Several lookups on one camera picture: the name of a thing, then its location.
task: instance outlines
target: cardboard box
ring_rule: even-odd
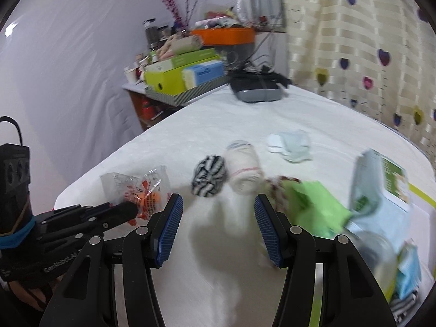
[[[182,71],[185,87],[189,90],[205,82],[224,76],[223,65],[224,63],[221,60],[213,60],[185,67]]]
[[[217,53],[214,48],[192,51],[190,53],[173,56],[171,59],[148,65],[145,67],[145,71],[165,72],[200,60],[212,58],[216,55]]]
[[[176,69],[165,72],[145,72],[145,81],[147,85],[152,86],[154,91],[166,93],[167,95],[178,95],[186,91],[185,83],[182,78],[182,70],[187,66],[196,65],[205,61],[218,60],[219,56],[216,55],[206,60],[199,60],[195,63],[184,65]]]
[[[254,43],[254,28],[194,29],[191,34],[200,36],[204,45],[235,45]]]

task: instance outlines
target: orange tray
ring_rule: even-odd
[[[235,45],[254,43],[253,28],[194,29],[191,34],[200,36],[205,45]]]

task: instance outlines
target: folded towel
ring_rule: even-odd
[[[226,170],[221,156],[207,156],[195,167],[193,173],[192,194],[214,196],[221,191]]]
[[[172,42],[171,50],[174,55],[189,53],[200,50],[203,46],[203,40],[199,36],[189,36]]]
[[[224,158],[232,189],[239,194],[255,193],[263,182],[263,171],[254,146],[235,141],[227,147]]]

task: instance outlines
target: lime green box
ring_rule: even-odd
[[[214,48],[192,51],[190,53],[173,56],[171,59],[159,61],[157,63],[146,66],[145,71],[165,72],[175,69],[177,67],[195,63],[196,61],[212,58],[215,55],[217,55],[217,53],[215,52]]]
[[[219,59],[219,56],[215,55],[214,57],[204,60],[199,60],[196,61],[195,63],[177,67],[175,69],[165,72],[146,71],[145,82],[147,83],[147,85],[153,86],[153,89],[156,92],[166,93],[167,95],[175,96],[178,95],[179,93],[186,91],[185,83],[183,82],[183,78],[182,78],[182,70],[185,67],[200,64],[205,61],[211,61],[217,59]]]

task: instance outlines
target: blue gripper pad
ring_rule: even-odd
[[[254,200],[254,214],[271,261],[279,268],[284,267],[283,252],[288,247],[286,229],[290,227],[289,222],[278,217],[264,194],[259,194]]]
[[[173,247],[177,229],[183,214],[183,199],[179,194],[171,195],[152,236],[158,235],[157,244],[154,240],[153,250],[156,249],[155,263],[158,267],[169,258],[169,253]]]

